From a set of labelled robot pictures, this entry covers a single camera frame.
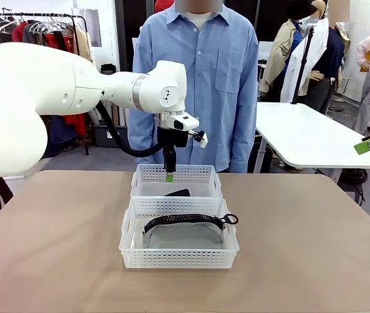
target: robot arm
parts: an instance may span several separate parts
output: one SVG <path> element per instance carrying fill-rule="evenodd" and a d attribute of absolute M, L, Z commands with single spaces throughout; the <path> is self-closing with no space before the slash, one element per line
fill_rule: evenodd
<path fill-rule="evenodd" d="M 34 44 L 0 44 L 0 177 L 34 166 L 47 146 L 39 115 L 72 115 L 92 110 L 100 100 L 122 108 L 160 113 L 159 144 L 165 159 L 189 137 L 202 145 L 199 121 L 185 112 L 186 71 L 182 64 L 159 61 L 148 74 L 102 75 L 77 55 Z M 167 172 L 176 157 L 167 158 Z"/>

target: floor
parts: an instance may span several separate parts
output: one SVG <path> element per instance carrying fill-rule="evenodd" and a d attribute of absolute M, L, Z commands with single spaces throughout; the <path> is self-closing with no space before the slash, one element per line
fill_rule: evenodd
<path fill-rule="evenodd" d="M 358 108 L 347 102 L 331 103 L 328 115 L 334 120 L 348 127 L 353 125 Z M 134 171 L 136 164 L 133 157 L 123 153 L 119 149 L 91 147 L 90 155 L 85 156 L 82 148 L 76 148 L 62 153 L 52 159 L 41 160 L 37 166 L 25 173 L 25 179 L 7 181 L 12 191 L 17 194 L 27 183 L 29 178 L 40 170 L 91 170 L 91 171 Z M 279 166 L 279 161 L 273 163 L 272 173 L 284 173 Z M 369 179 L 364 187 L 365 202 L 363 209 L 370 215 L 370 170 Z"/>

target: white undershirt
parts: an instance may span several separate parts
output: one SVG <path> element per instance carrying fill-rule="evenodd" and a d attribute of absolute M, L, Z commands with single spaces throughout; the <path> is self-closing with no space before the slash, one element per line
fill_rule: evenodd
<path fill-rule="evenodd" d="M 187 12 L 185 16 L 201 30 L 205 23 L 212 17 L 212 13 L 193 14 Z"/>

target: green tip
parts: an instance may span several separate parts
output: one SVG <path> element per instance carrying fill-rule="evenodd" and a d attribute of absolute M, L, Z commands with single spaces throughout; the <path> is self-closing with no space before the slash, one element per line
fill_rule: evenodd
<path fill-rule="evenodd" d="M 167 173 L 166 182 L 167 183 L 173 183 L 174 182 L 174 173 Z"/>
<path fill-rule="evenodd" d="M 359 155 L 369 152 L 370 151 L 370 139 L 366 140 L 365 142 L 359 143 L 358 145 L 355 145 L 354 148 Z"/>

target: white plastic basket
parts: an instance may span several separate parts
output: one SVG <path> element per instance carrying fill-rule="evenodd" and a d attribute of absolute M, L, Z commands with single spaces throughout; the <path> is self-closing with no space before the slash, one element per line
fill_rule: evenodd
<path fill-rule="evenodd" d="M 205 214 L 222 218 L 230 214 L 220 198 L 131 198 L 122 224 L 119 249 L 126 268 L 229 269 L 239 245 L 235 225 L 226 225 L 223 249 L 144 249 L 144 226 L 153 218 L 174 214 Z"/>
<path fill-rule="evenodd" d="M 223 197 L 213 166 L 177 165 L 174 182 L 167 183 L 163 165 L 139 164 L 131 187 L 132 197 L 163 197 L 183 189 L 188 189 L 192 197 Z"/>

